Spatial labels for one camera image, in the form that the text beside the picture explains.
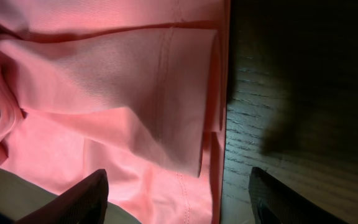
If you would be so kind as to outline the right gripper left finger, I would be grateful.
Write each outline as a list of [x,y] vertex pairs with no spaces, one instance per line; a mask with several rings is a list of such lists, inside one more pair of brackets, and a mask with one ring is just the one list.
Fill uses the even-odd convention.
[[107,173],[104,169],[98,169],[16,223],[103,224],[108,207],[108,193]]

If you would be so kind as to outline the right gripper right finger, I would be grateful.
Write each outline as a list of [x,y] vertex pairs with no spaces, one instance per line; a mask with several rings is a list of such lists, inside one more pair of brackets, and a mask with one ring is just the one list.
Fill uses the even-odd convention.
[[346,224],[259,167],[252,168],[249,195],[258,224]]

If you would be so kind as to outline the pink shirt with bronze lettering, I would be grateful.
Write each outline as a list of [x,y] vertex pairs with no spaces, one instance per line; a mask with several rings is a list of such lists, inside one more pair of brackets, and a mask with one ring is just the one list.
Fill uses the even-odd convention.
[[0,169],[100,170],[141,223],[220,218],[231,3],[0,1]]

